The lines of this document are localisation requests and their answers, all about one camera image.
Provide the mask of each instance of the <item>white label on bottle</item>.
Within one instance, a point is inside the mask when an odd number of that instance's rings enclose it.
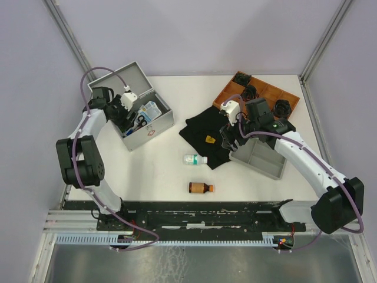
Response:
[[[186,164],[196,165],[197,164],[197,154],[187,155],[186,156]]]

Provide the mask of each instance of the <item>wooden tray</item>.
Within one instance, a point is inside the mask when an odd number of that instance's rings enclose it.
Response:
[[[229,83],[225,86],[223,91],[219,94],[219,96],[216,97],[216,99],[213,101],[213,105],[216,106],[218,109],[220,109],[220,105],[226,101],[229,97],[240,94],[244,90],[244,87],[242,85],[239,85],[233,81],[233,78],[229,81]],[[271,84],[268,84],[264,81],[258,80],[257,78],[252,77],[249,85],[253,85],[257,90],[258,97],[264,97],[269,105],[270,110],[274,107],[275,103],[279,99],[285,99],[289,102],[290,108],[292,109],[292,112],[296,108],[297,103],[300,100],[300,97],[294,96],[291,93],[288,93],[284,90],[279,89],[278,87],[275,87]],[[243,106],[243,112],[247,113],[246,107]]]

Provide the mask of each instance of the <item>gray metal box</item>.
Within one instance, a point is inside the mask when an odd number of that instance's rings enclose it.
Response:
[[[150,124],[142,127],[141,129],[133,132],[125,137],[123,133],[119,133],[123,137],[123,142],[129,151],[133,151],[147,141],[158,136],[163,131],[169,129],[174,125],[173,111],[161,98],[161,96],[153,89],[153,86],[148,81],[144,72],[137,64],[132,62],[115,71],[120,75],[124,81],[130,86],[132,92],[139,96],[138,100],[134,103],[131,111],[137,111],[141,105],[153,101],[159,107],[162,115],[152,121]],[[121,80],[113,73],[109,73],[95,81],[88,84],[90,90],[93,87],[109,87],[114,90],[114,94],[123,94],[124,86]]]
[[[245,165],[274,180],[283,176],[287,160],[258,139],[249,139],[236,152],[230,152],[229,159]]]

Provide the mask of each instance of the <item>amber medicine bottle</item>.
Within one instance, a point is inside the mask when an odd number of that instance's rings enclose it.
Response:
[[[214,192],[213,185],[207,185],[205,183],[192,183],[188,184],[188,192],[189,193],[206,193],[206,192]]]

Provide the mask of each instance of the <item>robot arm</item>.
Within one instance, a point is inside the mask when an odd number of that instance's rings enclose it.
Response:
[[[235,151],[251,136],[258,137],[287,158],[319,197],[318,202],[282,202],[278,208],[286,222],[314,222],[325,233],[332,233],[355,220],[356,213],[342,187],[362,215],[364,186],[357,177],[349,180],[328,165],[286,119],[275,121],[264,98],[250,100],[246,109],[247,120],[239,118],[242,114],[237,102],[228,101],[221,105],[221,113],[229,118],[229,124],[220,130],[223,147]]]
[[[91,112],[90,119],[87,120],[84,128],[80,130],[80,125],[87,118],[86,111],[82,114],[79,126],[67,138],[56,143],[60,169],[63,180],[68,185],[80,188],[72,158],[77,159],[77,167],[81,180],[88,190],[84,190],[98,205],[102,214],[109,214],[94,198],[97,196],[101,203],[105,203],[109,209],[118,212],[121,208],[121,199],[111,190],[106,180],[104,180],[104,164],[95,143],[98,134],[107,121],[111,120],[121,131],[127,129],[135,113],[130,110],[137,96],[126,89],[123,95],[114,96],[112,89],[99,87],[93,89],[93,99],[89,102]],[[77,132],[80,135],[77,139],[77,156],[72,157],[72,145]]]

